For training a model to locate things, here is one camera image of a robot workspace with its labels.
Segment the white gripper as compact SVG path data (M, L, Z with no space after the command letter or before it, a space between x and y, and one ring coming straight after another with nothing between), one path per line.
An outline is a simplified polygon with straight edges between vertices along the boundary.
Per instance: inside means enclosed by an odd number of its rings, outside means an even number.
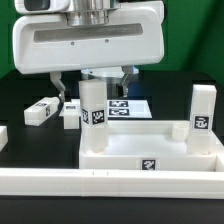
M63 71L122 66L118 97L128 95L130 65L155 64L164 56L162 1L16 1L22 15L13 27L15 67L23 74L50 73L62 102L70 91Z

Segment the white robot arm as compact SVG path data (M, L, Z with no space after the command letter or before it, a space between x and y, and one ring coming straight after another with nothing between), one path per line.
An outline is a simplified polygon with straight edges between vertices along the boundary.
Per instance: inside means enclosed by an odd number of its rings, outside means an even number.
M136 66L164 56L162 0L14 0L13 58L22 74L48 73L64 94L65 71L113 83L125 97Z

